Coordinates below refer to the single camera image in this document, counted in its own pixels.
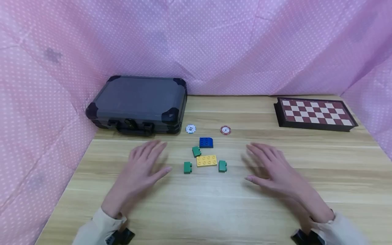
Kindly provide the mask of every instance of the right hand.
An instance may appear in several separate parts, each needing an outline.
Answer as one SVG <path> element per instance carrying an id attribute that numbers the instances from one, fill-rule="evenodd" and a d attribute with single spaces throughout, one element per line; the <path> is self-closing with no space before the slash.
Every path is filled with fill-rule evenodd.
<path id="1" fill-rule="evenodd" d="M 309 183 L 290 166 L 280 150 L 260 143 L 251 143 L 247 148 L 261 160 L 270 178 L 263 179 L 249 175 L 246 180 L 296 200 L 301 199 L 303 194 L 314 191 Z"/>
<path id="2" fill-rule="evenodd" d="M 335 214 L 311 185 L 290 166 L 283 152 L 270 145 L 251 143 L 247 148 L 259 159 L 259 167 L 265 168 L 269 179 L 248 175 L 245 179 L 289 196 L 300 203 L 315 222 L 327 223 Z"/>

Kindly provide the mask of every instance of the yellow lego brick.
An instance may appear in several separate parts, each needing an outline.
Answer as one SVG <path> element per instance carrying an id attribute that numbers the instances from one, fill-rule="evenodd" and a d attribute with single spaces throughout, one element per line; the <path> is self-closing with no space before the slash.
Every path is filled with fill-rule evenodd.
<path id="1" fill-rule="evenodd" d="M 216 156 L 198 156 L 196 157 L 197 166 L 198 167 L 205 167 L 205 166 L 216 166 Z"/>

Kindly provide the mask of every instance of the red and white checkered board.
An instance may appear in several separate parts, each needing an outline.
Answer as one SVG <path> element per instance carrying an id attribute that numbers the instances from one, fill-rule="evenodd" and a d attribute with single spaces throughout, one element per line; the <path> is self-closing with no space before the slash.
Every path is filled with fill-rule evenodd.
<path id="1" fill-rule="evenodd" d="M 312 101 L 282 99 L 281 105 L 288 122 L 321 123 L 354 126 L 341 101 Z"/>

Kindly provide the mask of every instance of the toy block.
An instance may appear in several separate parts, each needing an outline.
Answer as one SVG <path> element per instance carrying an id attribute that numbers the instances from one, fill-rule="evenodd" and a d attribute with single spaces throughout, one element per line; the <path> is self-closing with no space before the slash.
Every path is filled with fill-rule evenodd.
<path id="1" fill-rule="evenodd" d="M 191 162 L 184 162 L 184 174 L 192 173 L 192 163 Z"/>
<path id="2" fill-rule="evenodd" d="M 226 171 L 227 171 L 226 161 L 219 160 L 219 172 L 226 172 Z"/>
<path id="3" fill-rule="evenodd" d="M 200 148 L 195 146 L 192 147 L 193 157 L 201 156 Z"/>
<path id="4" fill-rule="evenodd" d="M 199 147 L 200 148 L 214 148 L 214 143 L 212 141 L 212 138 L 200 137 Z"/>
<path id="5" fill-rule="evenodd" d="M 216 166 L 216 156 L 215 155 L 210 155 L 210 156 L 198 156 L 196 157 L 197 160 L 197 166 L 198 167 L 205 167 L 205 166 Z"/>

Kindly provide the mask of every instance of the poker chip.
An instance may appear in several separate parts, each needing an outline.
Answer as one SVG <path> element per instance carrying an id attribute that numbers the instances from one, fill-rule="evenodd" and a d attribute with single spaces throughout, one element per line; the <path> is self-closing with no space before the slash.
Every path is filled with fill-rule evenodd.
<path id="1" fill-rule="evenodd" d="M 221 127 L 221 133 L 224 135 L 228 135 L 231 133 L 231 128 L 229 126 L 222 126 Z"/>
<path id="2" fill-rule="evenodd" d="M 189 124 L 185 130 L 187 131 L 188 134 L 193 134 L 194 132 L 196 132 L 196 126 L 193 124 Z"/>

